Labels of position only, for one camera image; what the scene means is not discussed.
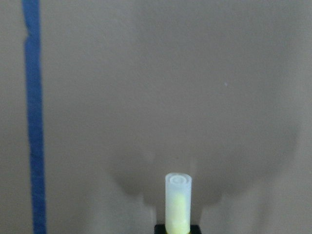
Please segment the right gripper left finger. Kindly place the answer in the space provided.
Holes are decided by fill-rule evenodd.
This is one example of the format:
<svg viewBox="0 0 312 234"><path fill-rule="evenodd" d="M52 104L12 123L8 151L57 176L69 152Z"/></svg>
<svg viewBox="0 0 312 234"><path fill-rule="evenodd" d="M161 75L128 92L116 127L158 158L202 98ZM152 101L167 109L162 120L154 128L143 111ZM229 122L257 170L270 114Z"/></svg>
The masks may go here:
<svg viewBox="0 0 312 234"><path fill-rule="evenodd" d="M165 225L155 225L154 234L166 234Z"/></svg>

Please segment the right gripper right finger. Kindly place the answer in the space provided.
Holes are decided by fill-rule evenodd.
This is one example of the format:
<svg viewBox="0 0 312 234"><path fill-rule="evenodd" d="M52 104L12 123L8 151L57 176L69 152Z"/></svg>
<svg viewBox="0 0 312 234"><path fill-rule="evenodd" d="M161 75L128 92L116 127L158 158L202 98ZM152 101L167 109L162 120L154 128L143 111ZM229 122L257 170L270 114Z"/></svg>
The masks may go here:
<svg viewBox="0 0 312 234"><path fill-rule="evenodd" d="M199 225L190 226L190 234L201 234L201 229Z"/></svg>

